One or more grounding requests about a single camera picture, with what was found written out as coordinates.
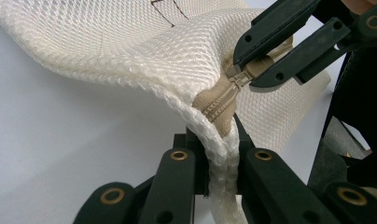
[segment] white table surface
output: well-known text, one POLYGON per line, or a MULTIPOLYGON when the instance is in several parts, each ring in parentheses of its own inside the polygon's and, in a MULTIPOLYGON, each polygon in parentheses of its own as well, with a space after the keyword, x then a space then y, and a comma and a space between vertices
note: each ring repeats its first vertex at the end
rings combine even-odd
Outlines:
MULTIPOLYGON (((320 24, 311 19, 296 43, 320 24)), ((341 63, 327 68, 333 81, 281 153, 305 183, 341 63)), ((153 176, 174 134, 184 132, 181 119, 153 95, 53 74, 0 26, 0 224, 72 223, 98 187, 114 181, 135 187, 153 176)), ((202 197, 195 220, 214 223, 202 197)))

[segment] brass ring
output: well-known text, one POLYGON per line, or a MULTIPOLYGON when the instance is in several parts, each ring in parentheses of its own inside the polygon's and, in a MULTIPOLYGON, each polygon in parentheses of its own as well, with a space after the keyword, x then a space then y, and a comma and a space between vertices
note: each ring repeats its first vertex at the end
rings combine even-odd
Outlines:
POLYGON ((377 24, 376 24, 376 25, 372 25, 372 24, 371 24, 371 21, 372 21, 372 20, 377 20, 377 15, 375 15, 375 16, 370 16, 370 17, 366 20, 366 25, 367 25, 367 27, 369 27, 370 29, 377 30, 377 24))
POLYGON ((363 206, 367 204, 367 199, 366 197, 358 192, 357 190, 354 189, 349 189, 349 188, 337 188, 337 194, 342 198, 344 201, 354 204, 354 205, 359 205, 363 206), (347 195, 346 193, 352 194, 354 197, 351 197, 347 195))
POLYGON ((174 151, 173 153, 171 153, 171 158, 175 161, 183 161, 188 156, 188 153, 184 151, 174 151))
POLYGON ((120 188, 108 189, 102 194, 101 203, 108 204, 108 205, 119 203, 124 198, 124 196, 125 196, 125 192, 124 192, 123 189, 120 189, 120 188), (112 199, 112 200, 107 199, 107 195, 109 193, 114 193, 114 192, 118 193, 119 196, 115 199, 112 199))
POLYGON ((260 150, 255 153, 255 157, 262 160, 262 161, 270 161, 272 159, 272 155, 269 152, 260 150))

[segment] zipper pull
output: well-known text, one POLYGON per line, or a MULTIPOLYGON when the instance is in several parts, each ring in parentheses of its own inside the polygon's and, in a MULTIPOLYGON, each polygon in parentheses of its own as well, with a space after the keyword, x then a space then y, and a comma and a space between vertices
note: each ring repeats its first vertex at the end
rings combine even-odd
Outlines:
POLYGON ((265 70, 273 65, 273 59, 270 56, 264 56, 262 58, 256 58, 244 66, 243 71, 239 65, 227 68, 226 74, 229 81, 234 82, 240 90, 244 85, 249 83, 252 79, 258 78, 265 70))

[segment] black plastic part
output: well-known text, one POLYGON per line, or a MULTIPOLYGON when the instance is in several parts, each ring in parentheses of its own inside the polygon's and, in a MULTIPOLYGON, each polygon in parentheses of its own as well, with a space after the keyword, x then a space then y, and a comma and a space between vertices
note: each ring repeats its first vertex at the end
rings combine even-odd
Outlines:
POLYGON ((313 16, 323 23, 333 17, 338 17, 344 24, 349 25, 354 21, 351 12, 342 1, 321 0, 314 10, 313 16))
POLYGON ((252 21, 252 28, 238 40, 233 64, 242 69, 267 54, 308 21, 319 0, 279 0, 252 21))
POLYGON ((377 151, 347 169, 348 182, 377 188, 377 151))
POLYGON ((252 81, 250 86, 278 87, 292 77, 300 83, 309 81, 348 50, 348 48, 336 49, 335 46, 350 32, 351 30, 339 19, 331 19, 252 81))
POLYGON ((263 204, 268 215, 259 214, 259 223, 267 218, 285 224, 340 223, 273 151, 248 150, 243 178, 252 186, 243 191, 244 212, 250 219, 257 219, 258 211, 252 209, 263 204))
POLYGON ((184 148, 164 153, 139 223, 190 223, 194 206, 195 156, 184 148))
POLYGON ((101 186, 84 203, 78 212, 74 224, 121 224, 133 223, 135 191, 133 187, 123 183, 110 183, 101 186), (102 203, 102 195, 109 189, 122 189, 123 198, 112 204, 102 203))
POLYGON ((341 223, 377 224, 377 199, 356 185, 330 184, 325 203, 341 223))
POLYGON ((377 5, 361 15, 353 26, 355 39, 366 42, 377 38, 377 5))

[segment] mesh fabric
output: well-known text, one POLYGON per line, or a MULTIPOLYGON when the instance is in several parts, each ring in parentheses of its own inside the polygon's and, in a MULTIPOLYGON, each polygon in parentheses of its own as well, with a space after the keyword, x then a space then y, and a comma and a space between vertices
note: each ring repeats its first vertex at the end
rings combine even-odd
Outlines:
MULTIPOLYGON (((195 96, 218 81, 260 9, 235 0, 0 0, 0 23, 38 63, 66 77, 150 91, 201 139, 216 223, 245 223, 235 200, 238 132, 221 138, 195 96)), ((270 93, 244 88, 237 114, 256 146, 280 150, 326 87, 323 74, 270 93)))

